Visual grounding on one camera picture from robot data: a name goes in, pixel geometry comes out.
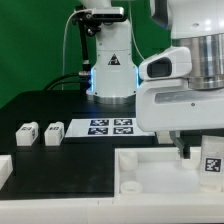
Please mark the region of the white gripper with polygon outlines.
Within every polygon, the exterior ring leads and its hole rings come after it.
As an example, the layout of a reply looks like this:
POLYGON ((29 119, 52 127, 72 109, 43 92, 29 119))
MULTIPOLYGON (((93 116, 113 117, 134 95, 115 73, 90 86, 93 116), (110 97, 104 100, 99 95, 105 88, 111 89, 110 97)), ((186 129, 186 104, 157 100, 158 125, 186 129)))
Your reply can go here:
POLYGON ((184 130, 224 128, 224 89, 188 89, 184 79, 144 81, 136 95, 137 125, 144 132, 170 131, 182 159, 190 158, 184 130))

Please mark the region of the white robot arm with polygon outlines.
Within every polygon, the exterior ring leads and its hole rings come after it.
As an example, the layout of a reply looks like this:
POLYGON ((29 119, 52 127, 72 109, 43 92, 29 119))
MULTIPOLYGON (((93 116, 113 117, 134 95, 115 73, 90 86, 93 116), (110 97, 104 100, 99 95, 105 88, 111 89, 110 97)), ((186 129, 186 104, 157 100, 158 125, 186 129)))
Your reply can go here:
POLYGON ((131 23, 112 0, 81 0, 96 35, 88 96, 135 100, 144 132, 224 128, 224 0, 149 0, 152 20, 171 31, 171 46, 132 61, 131 23))

